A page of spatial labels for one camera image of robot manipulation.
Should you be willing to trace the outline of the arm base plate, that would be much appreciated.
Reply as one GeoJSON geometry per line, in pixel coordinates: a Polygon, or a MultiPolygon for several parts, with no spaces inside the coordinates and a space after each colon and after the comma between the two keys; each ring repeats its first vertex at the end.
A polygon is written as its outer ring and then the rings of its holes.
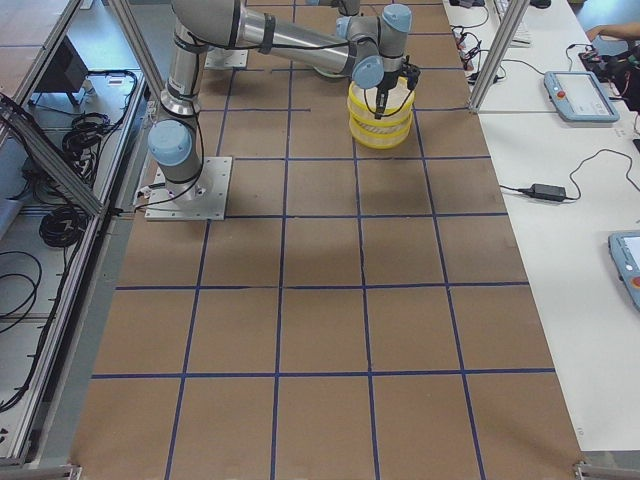
{"type": "Polygon", "coordinates": [[[211,47],[206,55],[205,69],[208,70],[230,70],[242,69],[247,65],[248,50],[228,50],[218,47],[211,47]]]}
{"type": "Polygon", "coordinates": [[[227,195],[232,171],[231,157],[205,157],[204,168],[195,185],[166,182],[159,167],[144,217],[148,221],[199,221],[225,219],[227,195]]]}

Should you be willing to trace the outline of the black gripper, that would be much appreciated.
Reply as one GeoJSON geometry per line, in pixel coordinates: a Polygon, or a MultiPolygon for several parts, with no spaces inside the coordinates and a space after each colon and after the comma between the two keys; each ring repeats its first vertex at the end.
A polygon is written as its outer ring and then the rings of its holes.
{"type": "Polygon", "coordinates": [[[405,59],[407,59],[405,56],[382,57],[384,73],[381,82],[377,85],[374,112],[375,119],[382,119],[385,117],[388,92],[396,87],[398,78],[401,74],[403,61],[405,59]]]}

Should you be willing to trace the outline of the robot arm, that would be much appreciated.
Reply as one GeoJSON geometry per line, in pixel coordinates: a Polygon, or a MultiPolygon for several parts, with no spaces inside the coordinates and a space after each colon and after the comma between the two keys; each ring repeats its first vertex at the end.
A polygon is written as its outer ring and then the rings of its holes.
{"type": "Polygon", "coordinates": [[[227,180],[214,174],[204,153],[198,96],[206,54],[255,50],[295,60],[350,78],[376,92],[374,115],[382,118],[399,78],[415,89],[418,68],[405,54],[412,13],[402,4],[386,6],[377,17],[362,16],[357,1],[332,1],[339,11],[333,35],[281,21],[246,8],[240,1],[175,1],[174,54],[160,96],[161,110],[147,145],[165,179],[166,197],[151,201],[167,219],[220,219],[227,180]]]}

